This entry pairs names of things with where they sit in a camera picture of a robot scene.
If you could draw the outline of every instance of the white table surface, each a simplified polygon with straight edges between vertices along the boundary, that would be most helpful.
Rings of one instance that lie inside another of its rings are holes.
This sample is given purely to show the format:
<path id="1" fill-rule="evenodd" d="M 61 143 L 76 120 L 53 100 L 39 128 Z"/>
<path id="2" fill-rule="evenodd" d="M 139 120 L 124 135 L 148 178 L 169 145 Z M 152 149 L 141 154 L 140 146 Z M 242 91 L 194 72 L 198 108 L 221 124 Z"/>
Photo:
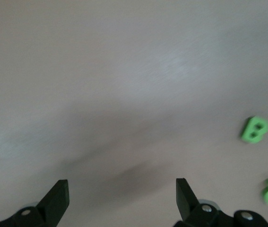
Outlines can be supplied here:
<path id="1" fill-rule="evenodd" d="M 268 178 L 268 0 L 0 0 L 0 220 L 69 180 L 59 226 L 171 227 L 175 179 L 228 215 Z"/>

